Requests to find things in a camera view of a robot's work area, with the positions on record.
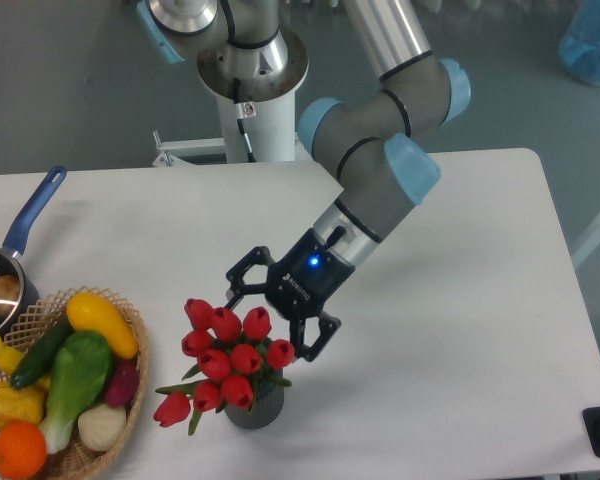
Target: light blue joint cover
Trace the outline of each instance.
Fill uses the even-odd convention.
[[[138,3],[138,15],[140,15],[140,19],[146,27],[151,40],[153,43],[155,43],[156,47],[158,47],[158,51],[160,52],[160,55],[162,55],[162,58],[168,64],[184,62],[184,58],[178,55],[178,52],[173,49],[171,44],[167,41],[163,33],[156,25],[156,22],[149,13],[149,9],[144,3],[144,0],[141,0],[140,3]]]
[[[384,154],[404,193],[414,205],[420,205],[440,180],[438,164],[403,133],[384,143]]]
[[[457,117],[469,105],[471,100],[471,83],[467,72],[465,72],[458,62],[450,58],[440,60],[440,63],[447,69],[449,80],[451,81],[451,105],[449,105],[449,113],[444,122],[448,122],[454,117]]]
[[[336,98],[325,97],[316,100],[309,105],[298,120],[298,138],[305,150],[313,157],[313,139],[316,137],[316,132],[320,126],[320,122],[336,105],[342,102]]]

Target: tulip bouquet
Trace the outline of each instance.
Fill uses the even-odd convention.
[[[156,390],[167,396],[153,415],[161,427],[186,420],[193,409],[193,435],[204,412],[219,413],[228,405],[251,412],[264,382],[291,386],[280,372],[294,359],[293,345],[268,338],[271,321],[264,307],[250,310],[242,322],[232,310],[204,300],[190,298],[184,310],[193,330],[182,339],[182,352],[196,363],[182,380],[199,373],[206,378]]]

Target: cucumber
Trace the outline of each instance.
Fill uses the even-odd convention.
[[[53,359],[58,350],[71,334],[74,333],[67,317],[62,317],[47,330],[24,355],[11,374],[11,388],[33,385],[40,377],[51,370]]]

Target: red vegetable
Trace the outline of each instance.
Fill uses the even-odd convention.
[[[138,390],[140,375],[129,360],[119,360],[102,397],[110,407],[120,407],[131,401]]]

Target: gray vase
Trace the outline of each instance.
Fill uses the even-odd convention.
[[[263,382],[258,385],[253,410],[227,405],[225,414],[234,425],[247,430],[257,430],[273,422],[284,405],[284,388]]]

